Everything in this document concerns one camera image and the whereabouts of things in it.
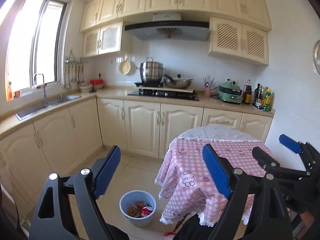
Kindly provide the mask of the hanging utensil rack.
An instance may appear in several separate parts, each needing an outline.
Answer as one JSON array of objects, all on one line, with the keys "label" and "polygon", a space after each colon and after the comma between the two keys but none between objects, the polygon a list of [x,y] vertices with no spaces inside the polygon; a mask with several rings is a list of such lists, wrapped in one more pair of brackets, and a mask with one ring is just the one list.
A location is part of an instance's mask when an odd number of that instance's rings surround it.
[{"label": "hanging utensil rack", "polygon": [[64,89],[76,89],[86,85],[84,73],[84,59],[77,58],[71,49],[63,62],[63,86]]}]

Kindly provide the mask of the chrome faucet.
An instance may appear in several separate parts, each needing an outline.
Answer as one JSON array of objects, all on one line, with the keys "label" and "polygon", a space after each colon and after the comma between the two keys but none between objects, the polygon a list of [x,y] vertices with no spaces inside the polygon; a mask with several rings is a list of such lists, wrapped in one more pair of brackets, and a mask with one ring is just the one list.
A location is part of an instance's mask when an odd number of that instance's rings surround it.
[{"label": "chrome faucet", "polygon": [[37,81],[37,77],[41,76],[42,77],[42,89],[43,89],[43,108],[47,106],[47,99],[48,99],[48,95],[46,92],[46,83],[45,83],[45,79],[44,79],[44,74],[42,73],[36,73],[34,75],[34,81]]}]

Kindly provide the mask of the red bowl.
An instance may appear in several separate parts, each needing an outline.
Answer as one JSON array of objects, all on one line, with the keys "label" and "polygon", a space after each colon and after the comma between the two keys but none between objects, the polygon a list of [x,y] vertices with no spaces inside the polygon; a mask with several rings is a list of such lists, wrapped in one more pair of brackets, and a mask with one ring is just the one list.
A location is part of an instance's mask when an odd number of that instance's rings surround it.
[{"label": "red bowl", "polygon": [[92,79],[90,81],[90,84],[92,85],[92,88],[94,90],[102,89],[104,86],[104,81],[102,79]]}]

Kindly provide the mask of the window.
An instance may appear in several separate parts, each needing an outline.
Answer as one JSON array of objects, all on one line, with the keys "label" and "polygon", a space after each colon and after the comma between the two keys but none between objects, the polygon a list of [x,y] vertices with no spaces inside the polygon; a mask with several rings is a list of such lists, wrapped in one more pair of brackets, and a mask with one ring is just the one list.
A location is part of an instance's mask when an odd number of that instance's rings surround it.
[{"label": "window", "polygon": [[58,81],[59,39],[66,7],[59,0],[24,0],[9,36],[7,101]]}]

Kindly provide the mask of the green yellow oil bottle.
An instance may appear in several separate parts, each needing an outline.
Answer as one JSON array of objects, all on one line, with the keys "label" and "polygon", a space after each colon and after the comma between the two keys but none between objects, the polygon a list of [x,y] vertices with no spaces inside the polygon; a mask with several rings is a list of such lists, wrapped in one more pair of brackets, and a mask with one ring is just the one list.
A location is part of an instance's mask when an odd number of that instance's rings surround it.
[{"label": "green yellow oil bottle", "polygon": [[271,95],[272,95],[272,90],[268,88],[264,95],[264,102],[263,102],[263,111],[265,112],[268,112],[270,110]]}]

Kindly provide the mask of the steel wok with lid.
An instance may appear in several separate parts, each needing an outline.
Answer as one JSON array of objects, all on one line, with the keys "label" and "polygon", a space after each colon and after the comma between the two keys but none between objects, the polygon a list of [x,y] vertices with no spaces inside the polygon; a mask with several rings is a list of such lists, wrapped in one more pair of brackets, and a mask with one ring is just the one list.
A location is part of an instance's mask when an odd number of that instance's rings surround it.
[{"label": "steel wok with lid", "polygon": [[191,86],[192,79],[181,78],[181,75],[178,74],[176,78],[170,77],[168,75],[163,75],[164,83],[168,88],[174,89],[187,89]]}]

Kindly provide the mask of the blue trash bin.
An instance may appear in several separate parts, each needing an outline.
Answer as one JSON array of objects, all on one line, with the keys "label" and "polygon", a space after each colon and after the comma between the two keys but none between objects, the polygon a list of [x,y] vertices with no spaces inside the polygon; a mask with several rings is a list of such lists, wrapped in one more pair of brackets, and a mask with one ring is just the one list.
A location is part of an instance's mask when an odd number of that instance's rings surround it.
[{"label": "blue trash bin", "polygon": [[121,197],[119,208],[131,224],[142,228],[152,222],[157,203],[148,192],[135,190],[127,192]]}]

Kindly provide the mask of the steel sink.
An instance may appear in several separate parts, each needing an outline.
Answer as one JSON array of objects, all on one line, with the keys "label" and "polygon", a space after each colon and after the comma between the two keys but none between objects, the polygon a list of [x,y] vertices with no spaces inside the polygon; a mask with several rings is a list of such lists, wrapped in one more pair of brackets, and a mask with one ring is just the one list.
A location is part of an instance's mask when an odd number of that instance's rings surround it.
[{"label": "steel sink", "polygon": [[24,120],[26,118],[29,118],[37,113],[40,113],[44,110],[47,110],[49,108],[52,108],[54,106],[60,105],[62,103],[66,103],[69,101],[73,101],[76,99],[81,98],[79,95],[59,95],[58,97],[48,99],[46,102],[40,102],[35,105],[31,105],[27,108],[24,108],[22,110],[19,110],[15,113],[18,120]]}]

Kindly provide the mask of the black gas stove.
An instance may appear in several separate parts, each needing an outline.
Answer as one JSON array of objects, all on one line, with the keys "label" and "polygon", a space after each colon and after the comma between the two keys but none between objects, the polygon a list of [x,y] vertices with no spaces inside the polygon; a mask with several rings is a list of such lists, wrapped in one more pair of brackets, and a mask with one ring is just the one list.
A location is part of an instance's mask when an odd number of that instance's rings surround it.
[{"label": "black gas stove", "polygon": [[152,84],[145,86],[143,82],[135,82],[135,85],[137,89],[129,91],[128,95],[199,101],[198,95],[192,89],[168,88],[164,87],[164,82],[157,86]]}]

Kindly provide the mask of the cream lower cabinets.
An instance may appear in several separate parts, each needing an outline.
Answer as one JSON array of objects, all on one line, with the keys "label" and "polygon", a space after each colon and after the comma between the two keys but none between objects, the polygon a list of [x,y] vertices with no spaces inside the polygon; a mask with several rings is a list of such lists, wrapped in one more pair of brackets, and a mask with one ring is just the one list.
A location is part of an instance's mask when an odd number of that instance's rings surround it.
[{"label": "cream lower cabinets", "polygon": [[50,172],[67,175],[105,146],[162,159],[182,132],[222,125],[265,141],[274,112],[208,102],[134,101],[78,96],[19,119],[1,118],[1,166],[7,166],[21,214],[35,207]]}]

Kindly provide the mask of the steel stacked steamer pot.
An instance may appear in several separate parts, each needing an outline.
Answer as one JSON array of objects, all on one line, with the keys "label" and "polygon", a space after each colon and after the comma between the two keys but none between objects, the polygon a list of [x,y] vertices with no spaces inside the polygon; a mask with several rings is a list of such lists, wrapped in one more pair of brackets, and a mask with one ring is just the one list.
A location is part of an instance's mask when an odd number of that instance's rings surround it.
[{"label": "steel stacked steamer pot", "polygon": [[143,83],[161,83],[165,68],[162,63],[154,61],[153,57],[147,57],[145,61],[136,68],[139,71]]}]

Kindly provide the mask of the round woven trivet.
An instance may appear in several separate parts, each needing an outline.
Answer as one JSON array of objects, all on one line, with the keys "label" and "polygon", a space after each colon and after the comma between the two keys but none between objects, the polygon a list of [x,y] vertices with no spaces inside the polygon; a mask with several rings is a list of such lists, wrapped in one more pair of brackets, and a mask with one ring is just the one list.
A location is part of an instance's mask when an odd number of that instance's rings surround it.
[{"label": "round woven trivet", "polygon": [[121,63],[119,64],[119,72],[123,75],[130,75],[132,72],[132,63],[128,58],[125,58]]}]

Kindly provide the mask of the range hood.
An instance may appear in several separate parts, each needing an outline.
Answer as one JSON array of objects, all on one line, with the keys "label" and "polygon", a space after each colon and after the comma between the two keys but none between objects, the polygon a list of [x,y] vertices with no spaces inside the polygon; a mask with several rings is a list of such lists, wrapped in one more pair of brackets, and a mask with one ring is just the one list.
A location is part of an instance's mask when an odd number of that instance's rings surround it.
[{"label": "range hood", "polygon": [[140,40],[194,40],[205,41],[209,22],[182,20],[180,14],[164,13],[152,22],[125,25],[125,31]]}]

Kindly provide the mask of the pink utensil holder cup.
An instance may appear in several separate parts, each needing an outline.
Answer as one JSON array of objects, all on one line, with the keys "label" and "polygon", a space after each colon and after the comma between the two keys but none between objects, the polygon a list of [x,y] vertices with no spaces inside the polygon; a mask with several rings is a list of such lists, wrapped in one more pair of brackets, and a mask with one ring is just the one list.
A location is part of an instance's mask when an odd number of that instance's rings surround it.
[{"label": "pink utensil holder cup", "polygon": [[210,97],[211,97],[211,91],[212,91],[212,89],[211,89],[210,87],[206,87],[206,88],[204,89],[204,96],[205,96],[206,98],[210,98]]}]

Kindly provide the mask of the cream upper cabinets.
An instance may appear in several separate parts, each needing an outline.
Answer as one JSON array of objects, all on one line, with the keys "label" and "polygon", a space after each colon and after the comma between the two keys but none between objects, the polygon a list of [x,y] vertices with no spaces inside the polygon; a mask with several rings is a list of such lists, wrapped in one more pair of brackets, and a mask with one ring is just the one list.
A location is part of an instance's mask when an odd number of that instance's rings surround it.
[{"label": "cream upper cabinets", "polygon": [[81,31],[115,20],[208,22],[210,54],[269,62],[267,32],[271,21],[265,0],[91,0],[85,5]]}]

